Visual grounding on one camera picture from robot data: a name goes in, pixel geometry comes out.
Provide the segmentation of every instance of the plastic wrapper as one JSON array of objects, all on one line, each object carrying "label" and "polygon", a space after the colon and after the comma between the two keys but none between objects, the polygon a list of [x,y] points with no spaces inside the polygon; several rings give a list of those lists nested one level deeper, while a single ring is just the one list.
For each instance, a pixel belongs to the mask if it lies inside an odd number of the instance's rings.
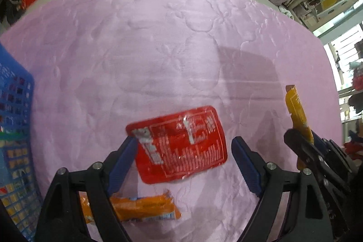
[{"label": "plastic wrapper", "polygon": [[[302,108],[295,85],[286,86],[285,102],[293,121],[293,128],[300,131],[303,137],[306,138],[309,143],[314,144],[313,133],[307,124],[305,112]],[[302,171],[305,168],[305,164],[300,159],[298,159],[296,167],[298,170]]]},{"label": "plastic wrapper", "polygon": [[[80,192],[79,198],[86,222],[93,222],[94,219],[87,194]],[[182,216],[169,191],[162,195],[143,198],[112,196],[110,202],[119,221],[177,220]]]},{"label": "plastic wrapper", "polygon": [[139,140],[136,166],[145,183],[184,179],[227,160],[226,139],[212,106],[132,123],[126,131]]}]

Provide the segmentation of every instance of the red snack package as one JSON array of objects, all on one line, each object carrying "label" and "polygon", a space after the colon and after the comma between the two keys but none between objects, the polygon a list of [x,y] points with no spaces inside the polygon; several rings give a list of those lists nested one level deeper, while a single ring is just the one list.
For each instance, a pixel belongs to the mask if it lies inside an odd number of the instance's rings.
[{"label": "red snack package", "polygon": [[136,166],[145,183],[184,179],[227,160],[226,139],[212,106],[131,123],[126,132],[139,140]]}]

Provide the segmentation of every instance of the screw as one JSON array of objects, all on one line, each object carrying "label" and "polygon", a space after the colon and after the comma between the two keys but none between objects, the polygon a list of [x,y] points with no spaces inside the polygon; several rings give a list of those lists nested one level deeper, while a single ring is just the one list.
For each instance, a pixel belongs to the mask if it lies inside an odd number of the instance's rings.
[{"label": "screw", "polygon": [[61,167],[60,169],[57,170],[57,173],[62,176],[63,174],[66,173],[66,171],[67,171],[67,169],[65,167]]},{"label": "screw", "polygon": [[302,172],[303,172],[305,175],[307,175],[307,176],[311,175],[311,170],[310,170],[309,168],[304,168],[304,169],[302,170]]},{"label": "screw", "polygon": [[102,162],[95,162],[94,164],[92,164],[92,168],[93,169],[101,169],[103,166],[103,163]]},{"label": "screw", "polygon": [[276,167],[277,167],[277,165],[276,164],[274,164],[273,162],[268,162],[267,164],[266,164],[266,166],[267,166],[267,168],[269,169],[269,170],[271,170],[271,171],[273,171],[274,169],[276,169]]}]

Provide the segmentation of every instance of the yellow box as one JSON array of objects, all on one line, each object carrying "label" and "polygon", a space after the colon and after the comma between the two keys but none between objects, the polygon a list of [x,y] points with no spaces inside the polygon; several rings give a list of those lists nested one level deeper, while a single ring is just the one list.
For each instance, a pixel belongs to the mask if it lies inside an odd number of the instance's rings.
[{"label": "yellow box", "polygon": [[25,219],[25,213],[22,211],[21,213],[18,214],[20,220],[22,221],[23,219]]},{"label": "yellow box", "polygon": [[16,194],[12,194],[10,195],[10,200],[11,202],[15,203],[16,201],[18,201],[18,196]]},{"label": "yellow box", "polygon": [[8,150],[8,157],[14,158],[14,150]]},{"label": "yellow box", "polygon": [[13,222],[17,225],[20,222],[20,219],[17,215],[14,215],[11,217],[11,219],[13,220]]},{"label": "yellow box", "polygon": [[16,149],[16,150],[15,150],[15,155],[16,155],[16,157],[20,157],[20,156],[22,156],[22,151],[21,151],[21,149]]},{"label": "yellow box", "polygon": [[22,210],[22,207],[21,207],[21,204],[20,204],[20,203],[15,204],[15,205],[14,205],[14,207],[15,207],[15,210],[16,210],[17,212],[19,212],[19,211],[21,211],[21,210]]},{"label": "yellow box", "polygon": [[15,166],[16,166],[16,161],[15,160],[9,161],[9,167],[11,169],[13,169]]},{"label": "yellow box", "polygon": [[11,200],[10,200],[9,197],[2,197],[1,201],[4,204],[5,207],[7,207],[7,206],[9,206],[11,204]]},{"label": "yellow box", "polygon": [[14,185],[12,183],[5,186],[9,193],[14,192]]},{"label": "yellow box", "polygon": [[6,211],[8,212],[8,214],[10,216],[16,214],[16,210],[15,210],[15,208],[13,206],[9,206],[8,208],[6,208]]}]

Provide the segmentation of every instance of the pink blanket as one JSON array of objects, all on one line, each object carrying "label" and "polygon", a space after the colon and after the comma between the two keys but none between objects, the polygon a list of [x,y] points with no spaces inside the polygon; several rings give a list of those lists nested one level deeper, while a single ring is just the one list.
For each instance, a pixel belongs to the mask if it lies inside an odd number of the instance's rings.
[{"label": "pink blanket", "polygon": [[169,189],[178,221],[126,223],[136,241],[236,241],[257,199],[231,154],[242,136],[266,161],[295,169],[285,85],[296,84],[311,128],[341,143],[338,94],[319,39],[254,0],[54,0],[1,36],[36,82],[32,151],[41,192],[58,168],[86,169],[116,150],[133,121],[212,105],[228,144],[220,167],[144,184],[135,167],[124,196]]}]

